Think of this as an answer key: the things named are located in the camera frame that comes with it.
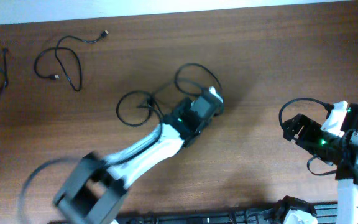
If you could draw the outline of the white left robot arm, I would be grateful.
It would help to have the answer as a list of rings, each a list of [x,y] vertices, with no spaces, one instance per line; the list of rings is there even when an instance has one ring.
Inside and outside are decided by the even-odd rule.
[[[188,147],[223,110],[223,98],[206,91],[185,98],[145,138],[103,158],[83,157],[53,199],[68,223],[112,223],[130,186],[159,162]]]

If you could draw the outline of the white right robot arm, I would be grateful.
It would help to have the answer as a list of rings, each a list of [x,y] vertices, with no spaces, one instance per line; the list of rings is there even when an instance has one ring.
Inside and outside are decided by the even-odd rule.
[[[279,118],[283,137],[311,154],[309,163],[319,159],[336,166],[332,171],[337,180],[336,223],[358,223],[358,104],[319,104],[327,111],[323,124],[303,114],[286,121]]]

